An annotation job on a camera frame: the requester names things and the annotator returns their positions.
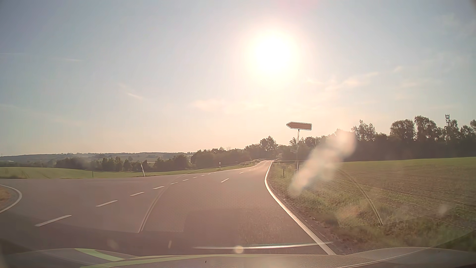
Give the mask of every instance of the direction sign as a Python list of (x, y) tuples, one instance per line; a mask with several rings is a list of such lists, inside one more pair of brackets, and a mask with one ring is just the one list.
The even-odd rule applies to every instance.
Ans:
[(286, 125), (293, 129), (311, 130), (312, 128), (312, 124), (310, 123), (289, 122)]

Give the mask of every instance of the sign post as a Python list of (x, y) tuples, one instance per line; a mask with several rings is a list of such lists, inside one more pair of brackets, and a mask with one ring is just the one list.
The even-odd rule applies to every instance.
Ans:
[(299, 169), (299, 131), (302, 130), (311, 130), (312, 129), (312, 124), (310, 123), (299, 123), (299, 122), (289, 122), (286, 124), (289, 128), (292, 129), (297, 129), (297, 139), (296, 139), (296, 150), (291, 149), (292, 153), (296, 154), (296, 172), (298, 172)]

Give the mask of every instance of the road curve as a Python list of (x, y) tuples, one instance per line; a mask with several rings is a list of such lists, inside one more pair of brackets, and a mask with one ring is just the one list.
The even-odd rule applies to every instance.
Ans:
[(4, 254), (71, 247), (136, 256), (225, 254), (236, 246), (244, 253), (326, 254), (309, 246), (315, 239), (267, 190), (270, 165), (135, 178), (2, 179), (23, 197), (0, 214), (0, 243)]

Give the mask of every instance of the cloud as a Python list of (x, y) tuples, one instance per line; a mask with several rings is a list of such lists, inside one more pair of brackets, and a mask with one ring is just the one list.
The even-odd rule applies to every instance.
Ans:
[(83, 60), (73, 59), (73, 58), (52, 58), (56, 61), (63, 61), (63, 62), (82, 62)]
[(144, 99), (144, 97), (139, 96), (139, 95), (132, 94), (132, 93), (130, 93), (130, 92), (127, 92), (126, 94), (129, 95), (129, 96), (131, 96), (131, 97), (133, 97), (133, 98), (136, 98), (136, 99), (138, 99), (138, 100), (143, 100), (143, 99)]
[(137, 100), (144, 100), (144, 97), (140, 96), (140, 95), (137, 95), (135, 93), (132, 93), (134, 90), (129, 87), (128, 85), (124, 84), (124, 83), (118, 83), (118, 86), (123, 90), (123, 92), (127, 95), (127, 96), (130, 96), (134, 99), (137, 99)]
[(310, 78), (308, 78), (306, 82), (312, 85), (320, 86), (324, 88), (325, 91), (334, 91), (339, 89), (350, 89), (369, 84), (371, 78), (377, 75), (379, 75), (379, 72), (368, 72), (359, 75), (352, 75), (343, 80), (338, 80), (335, 76), (332, 76), (326, 82), (320, 82)]
[(454, 69), (468, 65), (473, 59), (470, 53), (440, 51), (434, 52), (430, 57), (412, 65), (398, 65), (393, 73), (405, 72), (420, 75), (426, 72), (431, 75), (451, 72)]
[(400, 72), (402, 70), (403, 70), (403, 66), (399, 65), (399, 66), (395, 67), (392, 72)]
[(75, 59), (75, 58), (63, 58), (63, 57), (44, 57), (44, 56), (37, 56), (37, 55), (28, 55), (26, 53), (17, 53), (17, 52), (1, 52), (0, 55), (11, 55), (11, 56), (28, 56), (30, 58), (40, 58), (45, 60), (51, 61), (61, 61), (61, 62), (82, 62), (83, 60)]
[(405, 79), (400, 83), (401, 88), (410, 88), (410, 87), (422, 87), (427, 85), (436, 85), (440, 84), (439, 79), (433, 78), (417, 78), (417, 79)]
[(61, 124), (70, 125), (70, 126), (81, 126), (84, 124), (83, 121), (72, 120), (72, 119), (65, 118), (63, 116), (56, 115), (56, 114), (45, 113), (41, 111), (34, 111), (29, 108), (18, 107), (12, 104), (0, 103), (0, 109), (4, 109), (7, 111), (8, 110), (15, 111), (17, 113), (22, 113), (28, 117), (36, 117), (42, 120), (46, 119), (51, 122), (61, 123)]
[(256, 101), (235, 101), (228, 102), (221, 99), (195, 100), (191, 106), (206, 112), (220, 112), (226, 114), (242, 113), (243, 111), (257, 111), (265, 109), (267, 106)]

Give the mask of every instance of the white road edge line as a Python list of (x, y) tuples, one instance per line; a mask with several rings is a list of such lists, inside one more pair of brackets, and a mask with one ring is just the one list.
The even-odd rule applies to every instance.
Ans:
[(49, 220), (49, 221), (45, 221), (45, 222), (42, 222), (42, 223), (35, 224), (35, 226), (40, 227), (40, 226), (43, 226), (45, 224), (52, 223), (54, 221), (61, 220), (61, 219), (67, 218), (67, 217), (71, 217), (71, 215), (64, 215), (63, 217), (59, 217), (59, 218), (56, 218), (56, 219), (52, 219), (52, 220)]
[(328, 245), (326, 245), (326, 243), (324, 243), (320, 238), (318, 238), (316, 236), (316, 234), (314, 234), (306, 225), (304, 225), (304, 223), (302, 223), (298, 217), (296, 217), (274, 194), (273, 192), (271, 191), (271, 189), (269, 188), (269, 185), (268, 185), (268, 173), (269, 173), (269, 170), (271, 169), (271, 165), (269, 165), (269, 168), (268, 168), (268, 171), (266, 171), (266, 175), (265, 175), (265, 185), (266, 185), (266, 189), (268, 189), (268, 192), (269, 194), (274, 198), (274, 200), (276, 200), (276, 202), (284, 209), (284, 211), (287, 212), (287, 214), (289, 216), (291, 216), (291, 218), (293, 218), (293, 220), (307, 233), (307, 235), (309, 235), (312, 240), (314, 240), (314, 242), (316, 242), (317, 244), (319, 244), (319, 246), (328, 254), (328, 255), (336, 255), (336, 253), (331, 250), (329, 248)]
[(105, 206), (105, 205), (108, 205), (108, 204), (111, 204), (111, 203), (114, 203), (114, 202), (117, 202), (117, 200), (112, 200), (112, 201), (109, 201), (109, 202), (106, 202), (104, 204), (97, 205), (97, 206)]
[(136, 196), (136, 195), (140, 195), (140, 194), (143, 194), (143, 193), (145, 193), (145, 192), (135, 193), (135, 194), (132, 194), (132, 195), (130, 195), (130, 196)]
[(6, 185), (3, 185), (3, 184), (0, 184), (0, 186), (5, 186), (5, 187), (8, 187), (8, 188), (10, 188), (10, 189), (13, 189), (13, 190), (17, 191), (17, 192), (18, 192), (18, 195), (19, 195), (17, 201), (13, 202), (13, 204), (11, 204), (10, 206), (8, 206), (8, 207), (6, 207), (6, 208), (0, 210), (0, 213), (2, 213), (3, 211), (5, 211), (5, 210), (11, 208), (12, 206), (16, 205), (16, 204), (21, 200), (21, 198), (22, 198), (23, 195), (21, 194), (21, 192), (20, 192), (19, 190), (15, 189), (15, 188), (13, 188), (13, 187), (6, 186)]

